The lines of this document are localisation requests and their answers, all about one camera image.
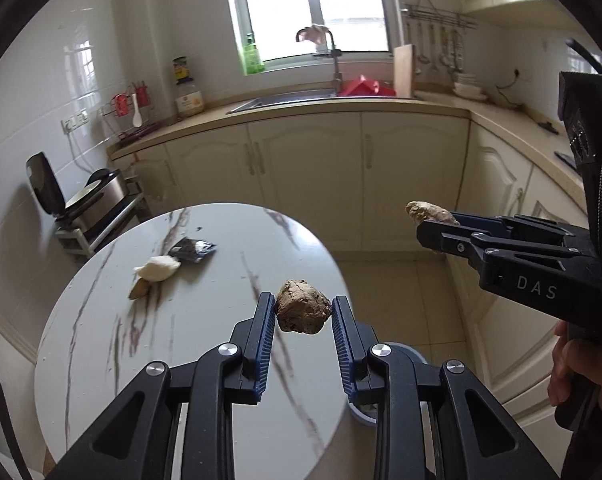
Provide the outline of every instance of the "table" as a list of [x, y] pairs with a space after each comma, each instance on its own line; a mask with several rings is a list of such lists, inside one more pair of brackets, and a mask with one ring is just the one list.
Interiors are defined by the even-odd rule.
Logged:
[[[217, 251], [183, 264], [151, 295], [131, 301], [133, 267], [182, 236]], [[99, 251], [56, 302], [39, 344], [36, 412], [58, 461], [153, 360], [176, 366], [228, 341], [251, 318], [260, 291], [307, 280], [328, 298], [348, 294], [325, 247], [281, 213], [243, 204], [206, 204], [149, 220]], [[332, 438], [346, 404], [332, 327], [316, 335], [274, 335], [268, 386], [258, 406], [235, 406], [238, 480], [303, 479]]]

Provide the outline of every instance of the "window frame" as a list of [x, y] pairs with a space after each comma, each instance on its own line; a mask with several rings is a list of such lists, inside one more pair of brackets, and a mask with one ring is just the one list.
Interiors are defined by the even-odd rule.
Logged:
[[[343, 60], [387, 60], [392, 57], [392, 51], [396, 46], [404, 44], [399, 0], [381, 0], [381, 2], [385, 17], [385, 30], [387, 34], [388, 50], [344, 51]], [[308, 0], [308, 6], [310, 8], [312, 23], [319, 23], [321, 25], [324, 24], [321, 11], [321, 0]], [[234, 7], [236, 10], [236, 26], [238, 27], [236, 32], [239, 36], [237, 43], [240, 46], [245, 46], [247, 35], [254, 33], [252, 30], [252, 20], [250, 18], [248, 0], [234, 0]], [[264, 62], [264, 64], [266, 70], [277, 70], [287, 66], [332, 63], [332, 60], [326, 60], [325, 58], [321, 57], [322, 51], [326, 52], [327, 49], [327, 45], [322, 44], [317, 46], [316, 53], [268, 59]]]

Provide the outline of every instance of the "white spoon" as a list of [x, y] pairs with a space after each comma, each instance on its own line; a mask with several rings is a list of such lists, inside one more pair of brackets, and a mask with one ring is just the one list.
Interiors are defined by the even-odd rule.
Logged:
[[136, 100], [136, 94], [132, 94], [132, 102], [134, 104], [134, 117], [132, 117], [132, 124], [138, 128], [141, 126], [141, 124], [143, 124], [143, 118], [141, 117], [141, 111], [139, 110], [139, 103]]

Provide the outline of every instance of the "dish soap bottle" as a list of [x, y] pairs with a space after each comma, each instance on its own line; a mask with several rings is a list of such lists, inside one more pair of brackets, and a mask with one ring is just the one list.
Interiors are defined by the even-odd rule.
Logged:
[[185, 56], [177, 57], [172, 61], [174, 77], [177, 80], [174, 92], [175, 101], [180, 118], [191, 117], [203, 111], [203, 95], [190, 77], [188, 59]]
[[257, 44], [254, 43], [254, 34], [252, 33], [248, 34], [246, 44], [243, 47], [243, 62], [245, 63], [246, 74], [258, 74], [265, 70], [265, 65], [261, 61]]

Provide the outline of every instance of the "cutting board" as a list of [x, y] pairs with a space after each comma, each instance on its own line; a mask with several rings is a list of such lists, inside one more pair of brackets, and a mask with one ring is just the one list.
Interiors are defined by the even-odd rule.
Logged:
[[394, 49], [394, 91], [398, 97], [414, 97], [416, 49], [402, 45]]

